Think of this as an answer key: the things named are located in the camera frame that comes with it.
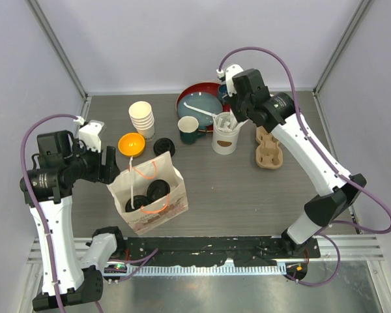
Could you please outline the white straw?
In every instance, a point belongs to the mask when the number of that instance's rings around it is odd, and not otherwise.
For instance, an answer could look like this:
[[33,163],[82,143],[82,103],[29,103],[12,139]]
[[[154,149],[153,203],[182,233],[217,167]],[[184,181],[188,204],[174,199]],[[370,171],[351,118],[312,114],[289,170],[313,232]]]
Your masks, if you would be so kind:
[[183,104],[184,104],[184,106],[185,106],[186,108],[188,108],[188,109],[194,110],[194,111],[196,111],[196,112],[199,112],[199,113],[202,113],[202,114],[211,116],[211,117],[217,117],[217,114],[215,114],[215,113],[211,113],[211,112],[208,112],[208,111],[199,109],[199,108],[195,108],[195,107],[193,107],[193,106],[188,105],[186,102],[184,102]]
[[128,163],[128,170],[130,174],[130,208],[132,211],[134,211],[134,174],[133,174],[133,156],[130,157],[129,163]]

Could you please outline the brown paper takeout bag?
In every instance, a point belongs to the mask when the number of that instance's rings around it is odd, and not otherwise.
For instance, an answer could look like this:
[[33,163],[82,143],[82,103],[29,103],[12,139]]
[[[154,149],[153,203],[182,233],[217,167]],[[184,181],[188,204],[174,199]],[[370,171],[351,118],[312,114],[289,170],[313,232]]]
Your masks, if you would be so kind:
[[108,190],[118,213],[136,235],[188,210],[184,179],[168,151],[122,171]]

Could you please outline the black cup lid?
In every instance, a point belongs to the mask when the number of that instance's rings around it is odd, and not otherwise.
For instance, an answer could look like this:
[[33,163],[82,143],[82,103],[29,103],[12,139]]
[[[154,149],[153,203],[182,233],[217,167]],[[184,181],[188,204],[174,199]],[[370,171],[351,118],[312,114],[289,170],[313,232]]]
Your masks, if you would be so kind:
[[[147,196],[144,196],[144,195],[134,196],[134,211],[137,211],[141,207],[145,207],[151,203],[152,203],[152,200],[150,198],[148,198]],[[130,199],[127,201],[124,208],[125,208],[126,213],[134,212],[130,208]]]
[[163,179],[153,181],[147,188],[147,197],[152,202],[157,201],[170,193],[170,185]]

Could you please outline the stack of white paper cups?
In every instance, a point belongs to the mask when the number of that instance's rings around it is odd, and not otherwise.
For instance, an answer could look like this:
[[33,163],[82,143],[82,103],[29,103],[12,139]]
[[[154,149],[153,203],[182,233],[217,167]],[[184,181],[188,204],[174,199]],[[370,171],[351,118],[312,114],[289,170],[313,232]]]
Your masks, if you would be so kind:
[[128,113],[134,128],[141,134],[147,142],[154,139],[154,115],[152,106],[145,101],[133,103]]

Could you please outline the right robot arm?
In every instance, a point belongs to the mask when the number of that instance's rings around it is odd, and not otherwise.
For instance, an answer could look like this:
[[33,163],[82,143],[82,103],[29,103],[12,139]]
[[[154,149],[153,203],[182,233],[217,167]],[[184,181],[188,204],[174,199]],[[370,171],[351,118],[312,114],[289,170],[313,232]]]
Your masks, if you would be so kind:
[[360,194],[358,187],[340,178],[346,174],[363,187],[361,174],[351,175],[344,167],[333,170],[336,159],[310,130],[293,99],[286,93],[271,95],[257,69],[243,70],[232,65],[225,70],[227,100],[237,121],[251,120],[280,141],[294,156],[313,183],[317,195],[304,206],[300,217],[282,233],[282,252],[297,257],[321,228],[348,209]]

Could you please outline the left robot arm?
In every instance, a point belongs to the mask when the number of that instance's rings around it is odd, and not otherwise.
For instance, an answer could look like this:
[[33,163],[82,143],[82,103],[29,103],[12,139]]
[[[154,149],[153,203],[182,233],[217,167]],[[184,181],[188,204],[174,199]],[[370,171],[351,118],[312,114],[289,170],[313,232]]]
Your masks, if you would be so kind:
[[41,312],[99,301],[106,263],[121,259],[126,244],[116,226],[93,233],[83,259],[76,254],[72,230],[72,189],[78,180],[108,185],[120,174],[116,149],[102,152],[67,130],[37,136],[33,167],[20,189],[34,218],[43,265],[42,291],[33,299]]

